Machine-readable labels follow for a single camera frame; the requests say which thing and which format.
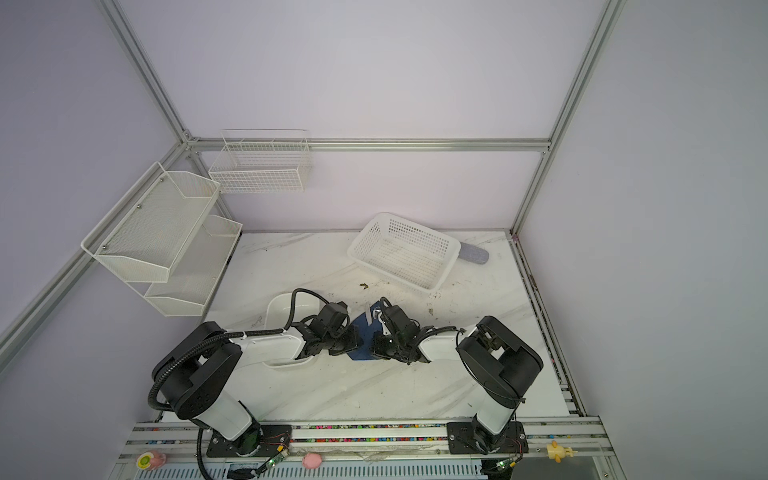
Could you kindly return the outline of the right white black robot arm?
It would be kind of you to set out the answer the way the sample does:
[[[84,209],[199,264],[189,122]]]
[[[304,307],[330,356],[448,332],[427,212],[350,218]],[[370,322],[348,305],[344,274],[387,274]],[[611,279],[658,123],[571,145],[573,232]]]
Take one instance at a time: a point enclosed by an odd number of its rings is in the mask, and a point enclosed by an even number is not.
[[[529,451],[524,427],[514,417],[544,362],[524,340],[493,316],[467,328],[423,326],[385,297],[372,317],[379,327],[371,335],[373,358],[406,365],[460,363],[482,388],[484,399],[471,420],[446,426],[450,453],[518,458]]]

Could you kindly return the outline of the white rectangular plastic tray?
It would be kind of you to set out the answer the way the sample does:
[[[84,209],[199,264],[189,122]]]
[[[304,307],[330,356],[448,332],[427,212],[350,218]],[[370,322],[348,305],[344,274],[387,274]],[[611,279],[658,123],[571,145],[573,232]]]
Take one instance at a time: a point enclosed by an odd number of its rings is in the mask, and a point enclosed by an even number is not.
[[[283,293],[270,301],[265,317],[265,327],[267,329],[284,327],[287,324],[290,315],[291,297],[291,293]],[[317,314],[323,305],[324,303],[315,296],[307,293],[298,293],[293,320],[300,321],[309,315]],[[316,358],[311,356],[299,360],[274,360],[265,362],[264,365],[271,369],[291,369],[312,364],[315,360]]]

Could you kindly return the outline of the blue paper napkin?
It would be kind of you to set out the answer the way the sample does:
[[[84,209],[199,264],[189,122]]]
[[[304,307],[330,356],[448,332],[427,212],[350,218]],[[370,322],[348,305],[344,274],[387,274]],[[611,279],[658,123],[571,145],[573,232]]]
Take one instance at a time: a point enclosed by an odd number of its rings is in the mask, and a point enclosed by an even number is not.
[[[381,302],[377,301],[368,306],[368,309],[360,314],[352,322],[358,330],[362,344],[354,351],[348,352],[347,356],[352,361],[375,361],[377,357],[373,354],[373,340],[377,334],[384,331],[383,324],[379,319],[381,314]]]

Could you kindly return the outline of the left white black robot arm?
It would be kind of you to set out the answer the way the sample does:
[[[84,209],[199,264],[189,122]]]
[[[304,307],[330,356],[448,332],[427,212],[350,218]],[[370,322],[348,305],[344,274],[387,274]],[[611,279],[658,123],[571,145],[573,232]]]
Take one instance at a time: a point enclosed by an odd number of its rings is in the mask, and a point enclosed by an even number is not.
[[[269,440],[248,407],[226,391],[236,368],[294,363],[322,352],[343,356],[364,345],[343,302],[327,303],[299,321],[294,315],[291,311],[277,329],[235,331],[213,321],[201,323],[154,367],[148,405],[201,431],[210,429],[230,456],[264,455],[286,445],[289,428]]]

